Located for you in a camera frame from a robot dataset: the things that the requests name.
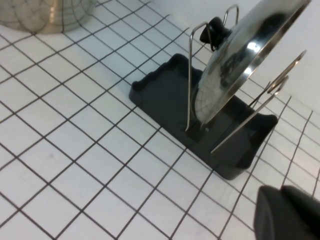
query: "black plastic tray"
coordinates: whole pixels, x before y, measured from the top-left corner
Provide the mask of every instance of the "black plastic tray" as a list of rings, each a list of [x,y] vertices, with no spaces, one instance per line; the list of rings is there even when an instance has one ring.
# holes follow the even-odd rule
[[[192,69],[192,88],[202,71]],[[231,180],[248,169],[266,136],[277,124],[275,115],[257,114],[211,154],[253,109],[234,96],[205,129],[193,116],[186,133],[188,112],[188,59],[175,54],[156,71],[135,81],[129,98],[161,127],[189,148],[223,178]]]

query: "wall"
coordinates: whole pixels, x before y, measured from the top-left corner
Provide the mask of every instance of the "wall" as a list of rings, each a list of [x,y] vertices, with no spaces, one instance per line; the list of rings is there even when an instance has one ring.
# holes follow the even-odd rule
[[[195,27],[213,17],[223,18],[226,9],[238,4],[240,18],[259,0],[153,0],[177,20]],[[272,81],[303,50],[303,60],[289,74],[284,91],[320,113],[320,0],[313,0],[295,24],[273,49],[252,79],[262,85]],[[228,24],[234,21],[230,12]]]

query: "black object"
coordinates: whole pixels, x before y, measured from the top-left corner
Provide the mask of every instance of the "black object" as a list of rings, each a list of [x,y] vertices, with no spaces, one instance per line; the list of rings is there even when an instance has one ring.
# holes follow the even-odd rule
[[[225,41],[227,37],[229,37],[229,35],[231,34],[231,30],[225,28],[224,23],[217,16],[209,22],[208,26],[211,44],[207,26],[204,28],[200,35],[200,41],[205,44],[210,44],[211,50],[214,51],[215,49],[219,48],[219,46]]]
[[[192,89],[202,71],[192,68]],[[257,114],[213,154],[211,151],[254,110],[234,96],[214,119],[201,129],[192,117],[185,132],[188,112],[188,59],[175,54],[156,71],[135,81],[129,98],[223,178],[231,180],[248,169],[266,136],[277,124],[274,115]]]
[[[262,186],[253,225],[256,240],[318,240],[320,202],[293,186]]]

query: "stainless steel pot lid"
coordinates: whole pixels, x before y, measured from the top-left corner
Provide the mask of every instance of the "stainless steel pot lid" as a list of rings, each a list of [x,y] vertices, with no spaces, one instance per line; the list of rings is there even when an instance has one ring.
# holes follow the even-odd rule
[[[196,88],[194,111],[208,123],[263,62],[311,0],[262,0],[212,55]]]

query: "stainless steel pot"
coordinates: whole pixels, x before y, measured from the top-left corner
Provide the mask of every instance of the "stainless steel pot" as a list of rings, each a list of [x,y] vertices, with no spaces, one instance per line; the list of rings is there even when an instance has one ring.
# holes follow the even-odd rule
[[[0,24],[31,33],[61,33],[79,27],[97,0],[0,0]]]

